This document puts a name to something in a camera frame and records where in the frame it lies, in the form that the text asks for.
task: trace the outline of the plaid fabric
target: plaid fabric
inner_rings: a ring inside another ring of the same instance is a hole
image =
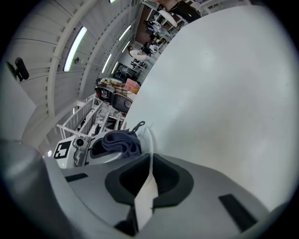
[[[117,81],[114,81],[114,80],[111,80],[111,79],[103,79],[101,81],[101,83],[112,86],[113,88],[115,88],[116,92],[121,94],[121,95],[124,95],[124,96],[128,95],[128,91],[125,87],[125,84],[123,84],[123,83],[120,83],[120,82],[117,82]]]

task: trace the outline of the pink cloth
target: pink cloth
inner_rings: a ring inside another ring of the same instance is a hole
[[[128,78],[127,82],[126,82],[126,89],[127,89],[127,91],[130,91],[130,92],[136,94],[136,92],[138,92],[140,89],[140,85],[136,81]]]

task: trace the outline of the ceiling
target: ceiling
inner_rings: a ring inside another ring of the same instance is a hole
[[[7,49],[5,59],[14,63],[21,57],[29,79],[20,85],[36,110],[23,138],[41,137],[38,128],[49,132],[73,107],[77,99],[94,93],[95,80],[109,76],[122,50],[135,37],[142,11],[140,0],[42,0],[19,26]],[[125,29],[131,29],[119,41]],[[84,35],[75,53],[78,64],[64,72],[70,47],[84,26]],[[103,66],[112,54],[104,73]]]

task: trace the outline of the dark blue cloth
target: dark blue cloth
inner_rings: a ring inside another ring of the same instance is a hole
[[[122,158],[141,155],[141,145],[134,132],[114,130],[107,133],[102,146],[108,152],[122,152]]]

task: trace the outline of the table surface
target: table surface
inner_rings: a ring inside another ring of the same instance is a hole
[[[158,58],[127,114],[127,128],[144,120],[156,152],[218,170],[272,210],[297,183],[295,52],[263,7],[202,17]]]

